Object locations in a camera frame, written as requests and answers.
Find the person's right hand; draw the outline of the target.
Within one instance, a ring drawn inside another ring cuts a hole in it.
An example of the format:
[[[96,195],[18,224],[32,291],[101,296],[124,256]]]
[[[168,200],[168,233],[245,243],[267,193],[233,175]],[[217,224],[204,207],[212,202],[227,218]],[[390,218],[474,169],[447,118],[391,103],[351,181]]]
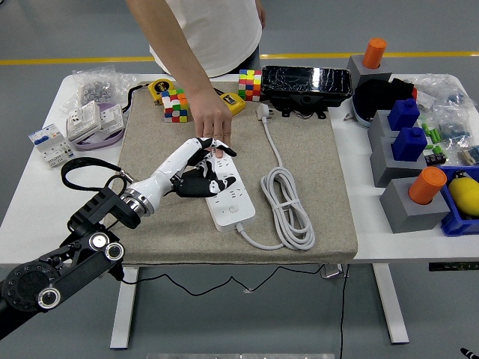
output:
[[[225,101],[213,90],[195,94],[189,102],[196,136],[230,145],[232,114]]]

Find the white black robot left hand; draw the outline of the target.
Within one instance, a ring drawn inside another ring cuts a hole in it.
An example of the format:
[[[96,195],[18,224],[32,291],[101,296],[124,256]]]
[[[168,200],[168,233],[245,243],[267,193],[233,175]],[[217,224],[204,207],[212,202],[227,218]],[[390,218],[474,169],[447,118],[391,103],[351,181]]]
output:
[[[235,177],[219,179],[215,172],[213,150],[231,157],[237,153],[214,138],[190,138],[175,150],[154,172],[134,182],[123,193],[123,200],[140,215],[159,209],[162,197],[175,192],[180,197],[212,197],[231,186]]]

